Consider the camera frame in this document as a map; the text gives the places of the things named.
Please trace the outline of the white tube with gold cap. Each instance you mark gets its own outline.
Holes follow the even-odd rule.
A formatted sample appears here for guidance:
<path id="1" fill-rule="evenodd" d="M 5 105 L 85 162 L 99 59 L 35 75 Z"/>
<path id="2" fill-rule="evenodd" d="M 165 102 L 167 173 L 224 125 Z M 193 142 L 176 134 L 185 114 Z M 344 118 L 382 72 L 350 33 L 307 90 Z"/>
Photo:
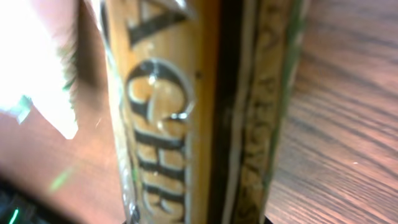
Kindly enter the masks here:
<path id="1" fill-rule="evenodd" d="M 22 123 L 35 107 L 65 138 L 78 131 L 78 1 L 1 0 L 1 112 Z"/>

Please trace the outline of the orange spaghetti packet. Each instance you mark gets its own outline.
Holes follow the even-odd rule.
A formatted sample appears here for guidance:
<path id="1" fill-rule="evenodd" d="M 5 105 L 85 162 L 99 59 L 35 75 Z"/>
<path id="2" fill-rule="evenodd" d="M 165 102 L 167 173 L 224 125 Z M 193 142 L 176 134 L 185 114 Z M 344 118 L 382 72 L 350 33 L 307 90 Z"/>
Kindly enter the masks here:
<path id="1" fill-rule="evenodd" d="M 267 223 L 309 2 L 92 1 L 127 223 Z"/>

